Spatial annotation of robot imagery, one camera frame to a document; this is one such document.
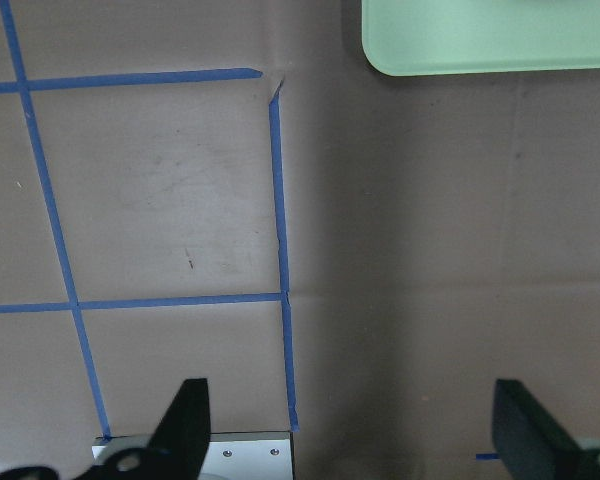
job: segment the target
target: silver bracket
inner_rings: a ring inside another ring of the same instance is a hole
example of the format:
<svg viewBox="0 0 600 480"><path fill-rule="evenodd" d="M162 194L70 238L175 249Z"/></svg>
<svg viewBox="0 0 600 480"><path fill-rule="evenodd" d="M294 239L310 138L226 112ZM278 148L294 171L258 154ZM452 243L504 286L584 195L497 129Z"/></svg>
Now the silver bracket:
<svg viewBox="0 0 600 480"><path fill-rule="evenodd" d="M96 439L95 465L114 453L145 447L149 435ZM289 432L214 433L198 480L293 480Z"/></svg>

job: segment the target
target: cardboard surface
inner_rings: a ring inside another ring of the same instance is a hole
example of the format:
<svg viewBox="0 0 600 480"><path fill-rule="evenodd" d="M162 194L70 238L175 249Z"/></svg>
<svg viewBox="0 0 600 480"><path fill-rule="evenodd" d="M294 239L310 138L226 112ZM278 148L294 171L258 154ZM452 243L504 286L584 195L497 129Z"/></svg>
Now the cardboard surface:
<svg viewBox="0 0 600 480"><path fill-rule="evenodd" d="M33 93L80 302L277 291L267 104L284 78L298 478L507 478L475 461L498 376L600 436L600 71L390 78L366 63L357 1L194 4L204 28L169 2L155 28L153 2L111 21L91 0L14 2L32 78L265 72ZM10 190L36 179L19 102L0 96L0 221L17 216L0 303L67 302L40 191ZM206 282L184 250L201 238ZM70 307L0 314L0 469L88 463L99 428ZM114 433L146 433L190 374L218 384L216 428L288 426L279 303L83 315Z"/></svg>

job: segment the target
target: green plastic container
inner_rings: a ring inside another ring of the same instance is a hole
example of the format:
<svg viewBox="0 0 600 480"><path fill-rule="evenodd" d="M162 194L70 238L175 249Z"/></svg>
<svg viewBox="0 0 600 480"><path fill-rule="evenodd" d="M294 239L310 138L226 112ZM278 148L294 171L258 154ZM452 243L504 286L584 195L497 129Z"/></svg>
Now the green plastic container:
<svg viewBox="0 0 600 480"><path fill-rule="evenodd" d="M363 0L362 41L394 76L600 68L600 0Z"/></svg>

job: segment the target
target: light green tray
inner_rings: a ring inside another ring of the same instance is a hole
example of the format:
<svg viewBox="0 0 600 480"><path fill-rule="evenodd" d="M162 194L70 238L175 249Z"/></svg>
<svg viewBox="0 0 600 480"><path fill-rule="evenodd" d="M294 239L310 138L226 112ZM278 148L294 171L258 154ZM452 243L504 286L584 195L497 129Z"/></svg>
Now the light green tray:
<svg viewBox="0 0 600 480"><path fill-rule="evenodd" d="M388 75L600 68L600 0L363 0Z"/></svg>

